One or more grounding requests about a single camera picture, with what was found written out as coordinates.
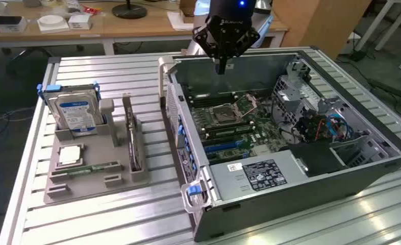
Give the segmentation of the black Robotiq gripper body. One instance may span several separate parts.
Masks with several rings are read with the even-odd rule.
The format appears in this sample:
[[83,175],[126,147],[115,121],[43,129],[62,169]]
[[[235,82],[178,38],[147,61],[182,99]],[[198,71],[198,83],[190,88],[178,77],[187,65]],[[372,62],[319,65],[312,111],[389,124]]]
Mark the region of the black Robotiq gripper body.
[[228,30],[254,27],[252,16],[256,1],[212,1],[207,25],[219,44],[222,58],[222,35]]

